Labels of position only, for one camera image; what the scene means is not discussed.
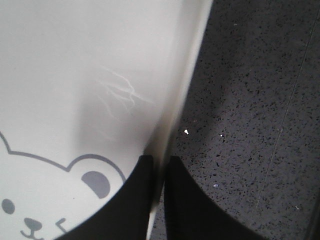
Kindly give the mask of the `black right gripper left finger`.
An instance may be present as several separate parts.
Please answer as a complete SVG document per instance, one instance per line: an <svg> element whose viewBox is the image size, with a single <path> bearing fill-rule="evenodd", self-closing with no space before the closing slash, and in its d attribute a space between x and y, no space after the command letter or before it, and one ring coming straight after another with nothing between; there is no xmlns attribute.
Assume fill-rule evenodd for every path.
<svg viewBox="0 0 320 240"><path fill-rule="evenodd" d="M142 155L119 191L60 240L145 240L154 187L154 160Z"/></svg>

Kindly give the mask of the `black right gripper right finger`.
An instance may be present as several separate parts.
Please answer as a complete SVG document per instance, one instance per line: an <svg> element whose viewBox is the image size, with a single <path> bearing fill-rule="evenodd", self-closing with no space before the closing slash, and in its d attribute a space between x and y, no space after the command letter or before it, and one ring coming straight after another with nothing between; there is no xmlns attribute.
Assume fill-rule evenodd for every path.
<svg viewBox="0 0 320 240"><path fill-rule="evenodd" d="M164 212L169 240L263 239L216 205L178 156L172 156L166 167Z"/></svg>

